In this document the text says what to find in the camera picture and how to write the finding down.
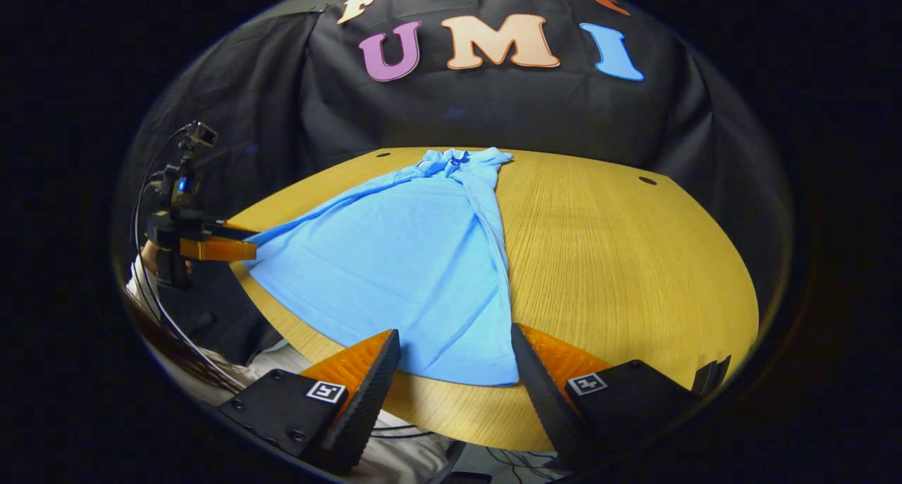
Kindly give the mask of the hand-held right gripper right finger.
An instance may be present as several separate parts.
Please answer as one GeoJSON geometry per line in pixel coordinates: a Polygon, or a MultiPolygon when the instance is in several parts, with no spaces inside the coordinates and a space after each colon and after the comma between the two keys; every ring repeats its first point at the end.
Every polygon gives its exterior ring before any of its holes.
{"type": "Polygon", "coordinates": [[[570,470],[638,451],[700,401],[696,392],[642,360],[613,366],[520,323],[512,324],[510,343],[539,423],[570,470]]]}

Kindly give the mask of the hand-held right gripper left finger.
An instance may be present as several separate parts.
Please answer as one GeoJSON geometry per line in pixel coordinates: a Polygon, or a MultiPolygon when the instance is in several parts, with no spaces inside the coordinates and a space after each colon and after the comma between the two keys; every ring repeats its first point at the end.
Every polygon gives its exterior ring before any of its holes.
{"type": "Polygon", "coordinates": [[[302,373],[269,371],[217,407],[221,420],[284,455],[335,475],[360,461],[402,356],[384,330],[302,373]]]}

